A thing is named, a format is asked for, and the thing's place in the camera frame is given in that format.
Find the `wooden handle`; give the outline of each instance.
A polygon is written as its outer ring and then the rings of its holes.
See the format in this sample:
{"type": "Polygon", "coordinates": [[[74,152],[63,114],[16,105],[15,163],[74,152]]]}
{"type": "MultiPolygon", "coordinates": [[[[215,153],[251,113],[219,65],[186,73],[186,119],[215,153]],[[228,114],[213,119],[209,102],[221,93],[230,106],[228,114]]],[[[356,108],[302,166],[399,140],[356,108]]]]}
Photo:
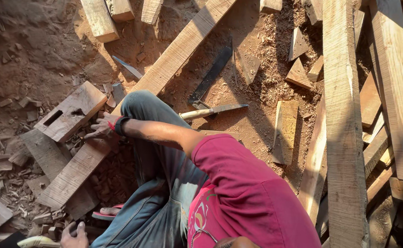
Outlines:
{"type": "Polygon", "coordinates": [[[202,118],[202,117],[206,117],[209,115],[210,115],[209,110],[196,110],[196,111],[179,114],[179,116],[185,121],[202,118]]]}

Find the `foot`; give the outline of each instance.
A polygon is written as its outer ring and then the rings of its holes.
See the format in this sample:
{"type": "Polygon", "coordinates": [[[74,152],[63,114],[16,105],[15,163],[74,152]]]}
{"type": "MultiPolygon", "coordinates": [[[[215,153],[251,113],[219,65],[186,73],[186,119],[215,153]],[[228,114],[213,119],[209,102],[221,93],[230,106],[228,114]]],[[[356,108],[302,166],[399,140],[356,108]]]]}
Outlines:
{"type": "Polygon", "coordinates": [[[102,207],[100,209],[100,213],[104,215],[116,216],[116,214],[120,211],[120,208],[115,207],[102,207]]]}

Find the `rectangular hole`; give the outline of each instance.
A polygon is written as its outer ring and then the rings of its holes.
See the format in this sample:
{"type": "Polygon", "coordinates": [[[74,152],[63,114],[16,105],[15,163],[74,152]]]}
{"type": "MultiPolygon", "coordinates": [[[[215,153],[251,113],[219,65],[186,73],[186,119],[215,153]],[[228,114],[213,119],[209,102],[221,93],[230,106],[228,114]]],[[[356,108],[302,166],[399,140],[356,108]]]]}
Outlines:
{"type": "Polygon", "coordinates": [[[57,110],[55,114],[50,116],[50,118],[44,122],[44,125],[50,126],[50,124],[53,123],[54,121],[56,121],[56,119],[59,118],[62,114],[63,113],[61,110],[57,110]]]}

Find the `knife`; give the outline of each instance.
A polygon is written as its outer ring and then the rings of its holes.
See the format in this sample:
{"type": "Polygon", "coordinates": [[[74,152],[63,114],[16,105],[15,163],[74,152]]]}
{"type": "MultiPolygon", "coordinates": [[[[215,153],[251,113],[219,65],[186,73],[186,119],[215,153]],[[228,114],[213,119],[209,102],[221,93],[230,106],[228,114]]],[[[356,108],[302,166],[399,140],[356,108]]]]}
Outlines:
{"type": "Polygon", "coordinates": [[[229,110],[236,110],[240,108],[245,108],[248,107],[249,105],[247,104],[228,104],[228,105],[223,105],[223,106],[218,106],[218,107],[213,107],[211,109],[207,110],[196,110],[196,111],[191,111],[183,114],[179,114],[179,116],[185,120],[194,120],[202,117],[206,117],[212,114],[224,112],[224,111],[229,111],[229,110]]]}
{"type": "Polygon", "coordinates": [[[122,60],[118,59],[116,56],[113,55],[113,58],[121,63],[127,70],[129,70],[136,78],[141,79],[143,75],[136,70],[136,68],[128,65],[127,63],[123,62],[122,60]]]}

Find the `black watch strap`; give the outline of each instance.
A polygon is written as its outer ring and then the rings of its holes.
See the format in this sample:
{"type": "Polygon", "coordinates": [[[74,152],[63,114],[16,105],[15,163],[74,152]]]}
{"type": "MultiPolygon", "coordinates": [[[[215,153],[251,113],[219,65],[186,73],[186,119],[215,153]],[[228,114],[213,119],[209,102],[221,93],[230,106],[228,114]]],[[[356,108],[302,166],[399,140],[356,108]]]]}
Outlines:
{"type": "Polygon", "coordinates": [[[122,124],[125,121],[128,121],[129,117],[126,116],[121,116],[119,119],[117,119],[116,123],[114,124],[114,131],[116,132],[116,134],[120,135],[120,136],[124,136],[122,133],[122,124]]]}

